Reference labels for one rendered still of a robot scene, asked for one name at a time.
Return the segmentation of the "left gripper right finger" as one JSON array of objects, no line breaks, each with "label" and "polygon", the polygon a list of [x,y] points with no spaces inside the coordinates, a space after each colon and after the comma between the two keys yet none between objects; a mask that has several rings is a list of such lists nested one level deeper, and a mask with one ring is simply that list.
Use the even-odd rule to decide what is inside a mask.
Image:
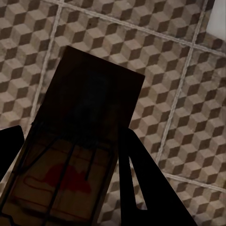
[{"label": "left gripper right finger", "polygon": [[[136,133],[118,126],[121,226],[197,226]],[[137,208],[129,157],[147,210]]]}]

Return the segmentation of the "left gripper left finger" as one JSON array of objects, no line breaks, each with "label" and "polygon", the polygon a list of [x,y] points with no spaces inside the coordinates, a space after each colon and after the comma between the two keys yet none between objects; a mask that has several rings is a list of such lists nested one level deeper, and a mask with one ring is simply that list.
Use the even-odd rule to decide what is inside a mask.
[{"label": "left gripper left finger", "polygon": [[0,130],[0,182],[24,145],[24,134],[20,125]]}]

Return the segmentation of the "mousetrap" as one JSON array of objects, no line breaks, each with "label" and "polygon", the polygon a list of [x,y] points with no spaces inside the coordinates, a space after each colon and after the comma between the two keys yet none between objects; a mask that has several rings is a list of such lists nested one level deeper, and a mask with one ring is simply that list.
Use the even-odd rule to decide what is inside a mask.
[{"label": "mousetrap", "polygon": [[0,226],[96,226],[145,79],[66,46],[0,197]]}]

